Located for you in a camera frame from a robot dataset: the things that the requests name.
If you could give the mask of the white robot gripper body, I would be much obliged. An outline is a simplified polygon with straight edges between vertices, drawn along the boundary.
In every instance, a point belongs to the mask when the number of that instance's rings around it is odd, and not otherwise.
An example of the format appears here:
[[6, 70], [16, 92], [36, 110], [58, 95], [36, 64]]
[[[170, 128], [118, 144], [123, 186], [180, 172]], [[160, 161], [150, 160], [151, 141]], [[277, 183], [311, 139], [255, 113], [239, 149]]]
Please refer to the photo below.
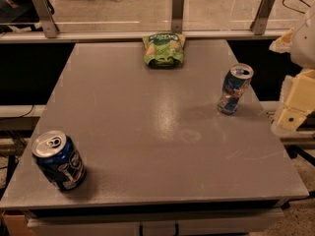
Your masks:
[[294, 26], [290, 59], [303, 68], [315, 68], [315, 4]]

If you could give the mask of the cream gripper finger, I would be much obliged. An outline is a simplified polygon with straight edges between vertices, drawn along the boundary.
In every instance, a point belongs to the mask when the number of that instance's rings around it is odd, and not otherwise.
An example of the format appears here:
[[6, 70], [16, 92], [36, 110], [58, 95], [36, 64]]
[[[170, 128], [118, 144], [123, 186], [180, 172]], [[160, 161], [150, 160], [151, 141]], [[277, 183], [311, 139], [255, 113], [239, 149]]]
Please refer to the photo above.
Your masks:
[[269, 49], [276, 53], [289, 53], [291, 50], [291, 38], [293, 29], [287, 30], [282, 36], [274, 40]]
[[296, 131], [315, 111], [315, 70], [303, 69], [295, 77], [285, 76], [273, 125]]

